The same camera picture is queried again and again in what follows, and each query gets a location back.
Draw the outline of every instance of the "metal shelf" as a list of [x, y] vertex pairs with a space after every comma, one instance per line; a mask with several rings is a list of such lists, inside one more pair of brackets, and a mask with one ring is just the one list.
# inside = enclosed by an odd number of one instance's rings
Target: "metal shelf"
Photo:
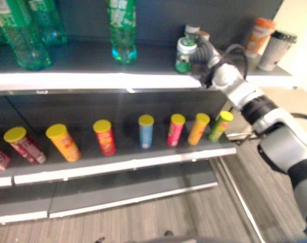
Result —
[[139, 146], [138, 127], [116, 127], [114, 134], [117, 153], [110, 157], [101, 154], [91, 128], [72, 132], [72, 137], [82, 153], [81, 159], [74, 163], [66, 162], [54, 145], [41, 136], [38, 142], [48, 155], [48, 160], [43, 165], [33, 166], [24, 159], [22, 160], [19, 154], [13, 153], [10, 166], [7, 170], [0, 172], [0, 187], [10, 186], [10, 177], [13, 178], [16, 185], [65, 181], [84, 176], [196, 161], [236, 153], [236, 148], [226, 136], [212, 143], [208, 140], [207, 134], [204, 134], [198, 145], [190, 146], [186, 139], [191, 125], [192, 122], [186, 123], [181, 140], [174, 148], [166, 144], [168, 126], [155, 126], [153, 145], [148, 150], [141, 149]]
[[102, 210], [213, 186], [217, 186], [217, 180], [207, 161], [59, 182], [49, 217]]
[[55, 183], [0, 189], [0, 224], [48, 217]]
[[0, 224], [63, 217], [217, 186], [208, 161], [0, 189]]
[[[138, 45], [139, 57], [130, 66], [116, 64], [110, 50], [108, 43], [70, 42], [50, 50], [50, 68], [34, 72], [20, 68], [8, 46], [0, 47], [0, 95], [201, 88], [199, 73], [179, 75], [174, 70], [175, 47]], [[259, 86], [297, 85], [280, 67], [272, 72], [258, 69], [258, 59], [249, 60], [248, 80]]]

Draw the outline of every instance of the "robotic arm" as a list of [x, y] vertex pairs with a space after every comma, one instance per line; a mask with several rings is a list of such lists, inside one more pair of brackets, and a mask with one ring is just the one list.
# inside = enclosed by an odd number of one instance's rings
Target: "robotic arm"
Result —
[[289, 175], [296, 202], [307, 222], [307, 133], [289, 112], [245, 80], [236, 66], [224, 61], [210, 42], [203, 41], [190, 61], [207, 64], [208, 72], [201, 81], [226, 95], [261, 138], [261, 157], [273, 170]]

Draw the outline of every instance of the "wooden floor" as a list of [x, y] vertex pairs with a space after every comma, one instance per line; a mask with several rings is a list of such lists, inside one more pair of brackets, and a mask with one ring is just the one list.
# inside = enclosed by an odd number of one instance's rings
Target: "wooden floor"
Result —
[[[304, 238], [303, 222], [289, 178], [261, 161], [255, 141], [225, 157], [235, 182], [266, 242]], [[72, 217], [0, 226], [0, 243], [94, 243], [141, 241], [176, 235], [217, 237], [234, 242], [259, 242], [219, 161], [212, 159], [219, 186], [151, 200], [126, 207]]]

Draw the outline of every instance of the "blue chip canister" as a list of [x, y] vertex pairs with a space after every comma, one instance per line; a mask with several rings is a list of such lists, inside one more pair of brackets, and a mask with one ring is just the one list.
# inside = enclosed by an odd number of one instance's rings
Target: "blue chip canister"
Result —
[[150, 148], [152, 144], [154, 118], [151, 115], [141, 115], [139, 117], [140, 127], [140, 146], [142, 148]]

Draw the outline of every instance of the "white cup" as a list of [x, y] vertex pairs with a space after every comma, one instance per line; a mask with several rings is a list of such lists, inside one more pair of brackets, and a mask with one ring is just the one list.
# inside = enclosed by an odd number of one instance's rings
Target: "white cup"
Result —
[[258, 68], [272, 71], [296, 40], [297, 36], [293, 34], [275, 31], [259, 61]]

